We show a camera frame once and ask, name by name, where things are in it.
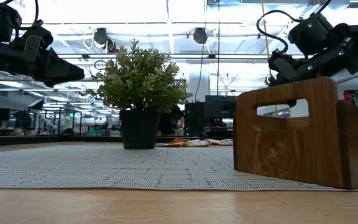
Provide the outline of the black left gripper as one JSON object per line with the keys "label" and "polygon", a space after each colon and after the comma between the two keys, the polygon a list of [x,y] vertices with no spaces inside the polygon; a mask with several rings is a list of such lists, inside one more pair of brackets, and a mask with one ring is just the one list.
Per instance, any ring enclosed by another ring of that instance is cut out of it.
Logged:
{"label": "black left gripper", "polygon": [[47,87],[68,82],[69,78],[71,82],[84,79],[84,70],[77,66],[70,67],[53,48],[49,48],[44,66],[41,53],[43,43],[42,38],[35,35],[10,44],[0,42],[0,71],[27,75],[35,80],[45,78]]}

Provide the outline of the grey woven placemat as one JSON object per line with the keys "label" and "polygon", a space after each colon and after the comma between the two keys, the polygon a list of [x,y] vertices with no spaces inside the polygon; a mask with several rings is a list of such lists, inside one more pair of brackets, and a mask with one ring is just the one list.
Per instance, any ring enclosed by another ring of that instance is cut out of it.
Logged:
{"label": "grey woven placemat", "polygon": [[322,191],[322,185],[233,168],[231,147],[127,150],[118,144],[0,151],[0,189]]}

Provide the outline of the person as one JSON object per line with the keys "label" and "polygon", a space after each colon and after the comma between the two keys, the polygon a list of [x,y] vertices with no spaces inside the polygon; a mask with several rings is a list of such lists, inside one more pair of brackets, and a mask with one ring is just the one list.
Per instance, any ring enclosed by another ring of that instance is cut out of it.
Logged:
{"label": "person", "polygon": [[179,120],[184,118],[184,114],[179,106],[170,108],[167,112],[162,113],[158,125],[158,131],[162,136],[168,136],[175,133],[178,128]]}
{"label": "person", "polygon": [[230,132],[227,130],[227,124],[221,118],[209,118],[204,126],[204,135],[209,138],[228,137]]}

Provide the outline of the black cabinet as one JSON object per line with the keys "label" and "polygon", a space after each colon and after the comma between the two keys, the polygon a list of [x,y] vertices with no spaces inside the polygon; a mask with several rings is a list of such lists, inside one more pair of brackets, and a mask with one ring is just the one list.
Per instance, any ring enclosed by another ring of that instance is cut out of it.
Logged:
{"label": "black cabinet", "polygon": [[200,137],[202,135],[206,122],[204,104],[205,102],[185,104],[185,136]]}

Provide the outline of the thin black vertical pole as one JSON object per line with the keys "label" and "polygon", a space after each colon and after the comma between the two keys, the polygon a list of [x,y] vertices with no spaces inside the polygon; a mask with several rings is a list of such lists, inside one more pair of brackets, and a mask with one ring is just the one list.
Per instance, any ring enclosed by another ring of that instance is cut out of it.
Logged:
{"label": "thin black vertical pole", "polygon": [[221,28],[220,28],[220,23],[221,23],[221,12],[220,12],[220,3],[221,0],[218,0],[218,59],[217,59],[217,85],[216,85],[216,101],[217,103],[219,102],[219,81],[220,81],[220,34],[221,34]]}

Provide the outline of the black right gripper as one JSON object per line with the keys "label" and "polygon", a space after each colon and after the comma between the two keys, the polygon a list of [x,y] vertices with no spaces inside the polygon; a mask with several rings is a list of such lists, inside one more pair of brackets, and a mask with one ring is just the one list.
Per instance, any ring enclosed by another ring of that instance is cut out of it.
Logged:
{"label": "black right gripper", "polygon": [[[274,50],[268,59],[270,69],[278,72],[275,77],[275,86],[309,80],[321,76],[321,73],[310,64],[307,58],[294,59],[284,51]],[[292,108],[297,100],[287,101],[286,104]]]}

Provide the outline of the artificial green potted plant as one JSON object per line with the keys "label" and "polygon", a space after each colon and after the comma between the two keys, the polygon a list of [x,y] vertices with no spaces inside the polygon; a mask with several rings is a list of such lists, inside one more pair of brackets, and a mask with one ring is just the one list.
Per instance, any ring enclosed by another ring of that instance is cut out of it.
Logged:
{"label": "artificial green potted plant", "polygon": [[132,39],[130,48],[121,46],[116,58],[92,75],[100,84],[87,94],[119,110],[125,149],[153,149],[162,113],[192,96],[186,81],[175,78],[179,71],[169,53],[142,49]]}

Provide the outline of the gold vanilla tea bag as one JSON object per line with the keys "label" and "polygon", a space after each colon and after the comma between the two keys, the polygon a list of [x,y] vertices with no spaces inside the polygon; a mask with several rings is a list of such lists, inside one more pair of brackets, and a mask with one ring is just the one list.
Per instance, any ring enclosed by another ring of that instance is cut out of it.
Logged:
{"label": "gold vanilla tea bag", "polygon": [[211,145],[220,145],[220,146],[232,146],[233,143],[233,139],[222,139],[222,140],[217,140],[217,139],[207,139],[207,141],[211,144]]}
{"label": "gold vanilla tea bag", "polygon": [[186,142],[186,147],[205,147],[209,145],[210,143],[208,140],[194,139]]}

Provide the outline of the wooden compartment tray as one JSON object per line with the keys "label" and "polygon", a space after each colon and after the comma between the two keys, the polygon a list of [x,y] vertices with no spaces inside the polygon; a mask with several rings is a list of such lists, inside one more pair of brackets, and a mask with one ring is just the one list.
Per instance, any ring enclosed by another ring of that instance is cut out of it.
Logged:
{"label": "wooden compartment tray", "polygon": [[[259,116],[257,108],[304,99],[308,116]],[[358,106],[326,77],[248,91],[237,98],[234,168],[340,189],[358,187]]]}

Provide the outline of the black computer tower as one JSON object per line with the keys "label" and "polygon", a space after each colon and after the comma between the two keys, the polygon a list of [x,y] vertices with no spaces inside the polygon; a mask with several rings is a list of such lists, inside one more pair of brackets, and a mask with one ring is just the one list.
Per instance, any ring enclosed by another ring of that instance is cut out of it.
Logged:
{"label": "black computer tower", "polygon": [[236,112],[235,96],[219,96],[219,102],[216,101],[216,95],[206,95],[204,104],[206,123],[209,118],[221,118],[227,124],[227,130],[230,132],[228,137],[232,138],[234,132],[234,113]]}

